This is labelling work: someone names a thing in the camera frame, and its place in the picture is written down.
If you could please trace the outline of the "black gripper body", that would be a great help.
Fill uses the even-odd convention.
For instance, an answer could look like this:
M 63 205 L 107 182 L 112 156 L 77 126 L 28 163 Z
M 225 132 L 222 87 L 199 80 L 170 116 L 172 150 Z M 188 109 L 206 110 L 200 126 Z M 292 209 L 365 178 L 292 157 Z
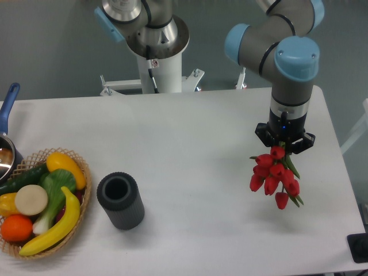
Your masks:
M 267 123 L 267 142 L 276 143 L 277 141 L 291 142 L 302 139 L 305 134 L 306 114 L 299 118 L 291 118 L 290 114 L 279 115 L 270 110 L 269 121 Z

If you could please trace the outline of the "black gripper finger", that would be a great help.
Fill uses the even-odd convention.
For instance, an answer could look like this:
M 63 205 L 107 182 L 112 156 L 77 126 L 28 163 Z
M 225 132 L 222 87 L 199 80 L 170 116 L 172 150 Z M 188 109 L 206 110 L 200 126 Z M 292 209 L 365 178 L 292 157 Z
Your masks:
M 314 134 L 304 132 L 299 140 L 291 143 L 289 153 L 300 154 L 305 150 L 314 146 L 316 136 Z
M 255 134 L 265 147 L 273 147 L 278 145 L 277 140 L 272 136 L 268 123 L 258 123 Z

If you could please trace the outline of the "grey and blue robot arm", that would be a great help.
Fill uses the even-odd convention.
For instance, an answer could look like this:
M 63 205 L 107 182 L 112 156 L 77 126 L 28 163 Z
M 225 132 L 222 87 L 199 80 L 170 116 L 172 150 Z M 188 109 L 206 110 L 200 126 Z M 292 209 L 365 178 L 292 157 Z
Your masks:
M 272 84 L 269 120 L 255 133 L 267 147 L 287 154 L 312 147 L 304 128 L 320 50 L 308 33 L 324 17 L 322 1 L 259 1 L 267 15 L 260 26 L 235 25 L 224 43 L 226 56 Z M 136 55 L 145 94 L 183 92 L 181 54 L 189 43 L 185 22 L 172 1 L 102 1 L 94 11 L 101 28 Z

